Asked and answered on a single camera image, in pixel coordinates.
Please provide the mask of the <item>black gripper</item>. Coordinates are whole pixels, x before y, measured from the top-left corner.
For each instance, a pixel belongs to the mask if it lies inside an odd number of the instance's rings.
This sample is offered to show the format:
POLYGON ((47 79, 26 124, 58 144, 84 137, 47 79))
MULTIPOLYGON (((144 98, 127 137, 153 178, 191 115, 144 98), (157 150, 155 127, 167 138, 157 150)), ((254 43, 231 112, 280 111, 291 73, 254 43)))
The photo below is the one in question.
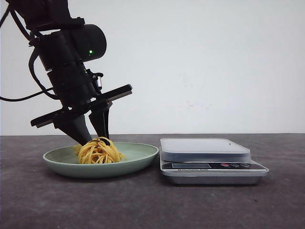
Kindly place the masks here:
POLYGON ((132 93, 130 84, 101 92, 98 78, 102 73, 93 73, 83 64, 73 63, 58 66, 48 73, 62 108, 31 120, 37 128, 54 124, 81 145, 92 140, 85 122, 84 114, 91 111, 89 119, 98 137, 109 139, 109 108, 112 101, 132 93))

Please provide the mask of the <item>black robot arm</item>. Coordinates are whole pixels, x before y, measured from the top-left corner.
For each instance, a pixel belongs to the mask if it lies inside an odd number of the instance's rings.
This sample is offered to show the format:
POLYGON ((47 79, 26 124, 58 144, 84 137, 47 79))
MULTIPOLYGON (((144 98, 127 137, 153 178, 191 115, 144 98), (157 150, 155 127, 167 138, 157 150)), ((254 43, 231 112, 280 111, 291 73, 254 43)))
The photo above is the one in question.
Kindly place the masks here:
POLYGON ((131 94, 127 84, 103 93, 98 79, 84 63, 101 58, 106 52, 106 38, 96 25, 83 18, 72 18, 66 0, 10 0, 11 14, 20 31, 34 48, 29 59, 30 73, 40 58, 52 84, 41 87, 42 93, 59 100, 60 110, 37 117, 31 125, 53 124, 81 145, 91 140, 85 114, 100 137, 109 137, 109 108, 113 100, 131 94))

